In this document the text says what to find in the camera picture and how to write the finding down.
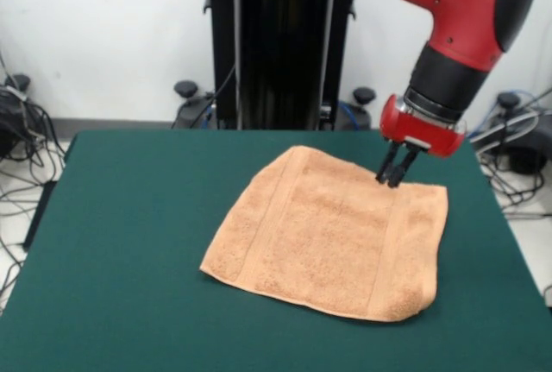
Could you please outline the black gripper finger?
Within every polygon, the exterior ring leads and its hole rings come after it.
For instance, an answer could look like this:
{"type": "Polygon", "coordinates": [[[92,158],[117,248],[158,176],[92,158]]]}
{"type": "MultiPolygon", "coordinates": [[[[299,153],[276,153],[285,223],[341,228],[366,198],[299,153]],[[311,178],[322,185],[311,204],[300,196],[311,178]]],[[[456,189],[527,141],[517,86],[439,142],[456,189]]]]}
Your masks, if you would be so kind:
{"type": "Polygon", "coordinates": [[[398,142],[391,142],[386,156],[376,174],[376,180],[380,184],[399,184],[403,178],[402,165],[395,164],[394,161],[397,157],[398,151],[401,148],[401,144],[398,142]]]}
{"type": "Polygon", "coordinates": [[[421,148],[415,146],[408,146],[407,150],[408,152],[406,153],[404,159],[399,164],[394,165],[389,173],[387,185],[390,188],[396,188],[400,185],[409,168],[421,152],[421,148]]]}

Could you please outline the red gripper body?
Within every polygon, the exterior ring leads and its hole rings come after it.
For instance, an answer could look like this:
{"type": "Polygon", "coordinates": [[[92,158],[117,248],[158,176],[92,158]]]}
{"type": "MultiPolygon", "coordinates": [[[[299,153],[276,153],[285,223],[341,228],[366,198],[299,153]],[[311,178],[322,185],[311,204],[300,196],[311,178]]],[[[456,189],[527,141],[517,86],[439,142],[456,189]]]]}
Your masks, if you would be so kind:
{"type": "Polygon", "coordinates": [[[441,158],[455,153],[465,138],[465,130],[459,130],[457,125],[438,124],[432,119],[408,111],[408,105],[395,94],[384,105],[379,130],[391,141],[414,144],[441,158]]]}

